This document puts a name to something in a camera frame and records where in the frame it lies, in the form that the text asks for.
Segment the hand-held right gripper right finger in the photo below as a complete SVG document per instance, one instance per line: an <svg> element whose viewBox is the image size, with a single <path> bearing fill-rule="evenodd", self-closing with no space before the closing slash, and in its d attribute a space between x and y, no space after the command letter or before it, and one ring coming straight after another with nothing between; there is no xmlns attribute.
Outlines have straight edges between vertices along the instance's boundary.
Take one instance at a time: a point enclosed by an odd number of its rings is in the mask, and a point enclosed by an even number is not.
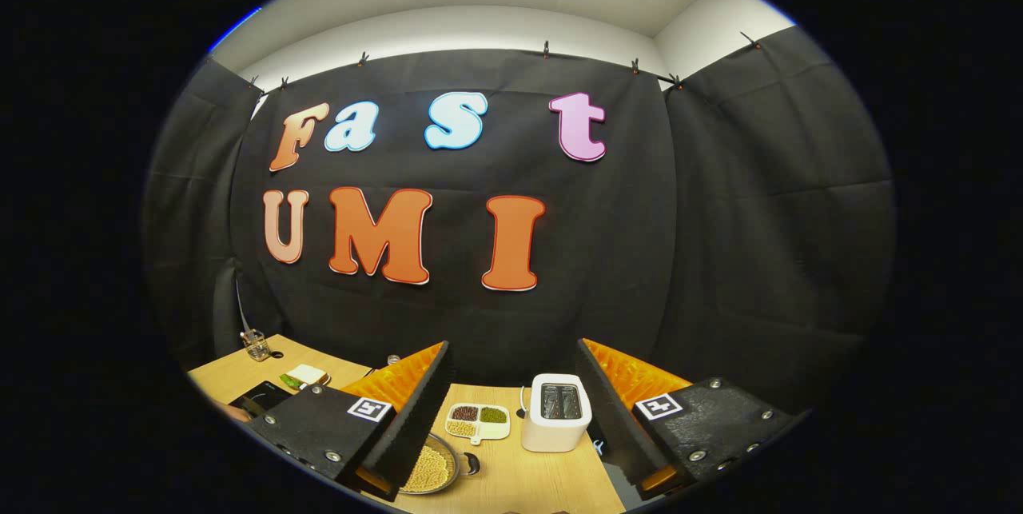
<svg viewBox="0 0 1023 514"><path fill-rule="evenodd" d="M611 463L643 499L723 476L800 419L726 379L691 382L588 339L577 375Z"/></svg>

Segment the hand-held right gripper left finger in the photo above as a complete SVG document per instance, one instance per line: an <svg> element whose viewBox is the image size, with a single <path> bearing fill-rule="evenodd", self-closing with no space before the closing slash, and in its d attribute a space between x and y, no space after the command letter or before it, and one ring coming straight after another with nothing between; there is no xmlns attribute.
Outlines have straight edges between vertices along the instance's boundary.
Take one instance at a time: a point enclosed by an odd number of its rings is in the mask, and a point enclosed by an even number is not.
<svg viewBox="0 0 1023 514"><path fill-rule="evenodd" d="M244 424L270 446L355 491L392 502L451 386L442 341L340 388L310 385Z"/></svg>

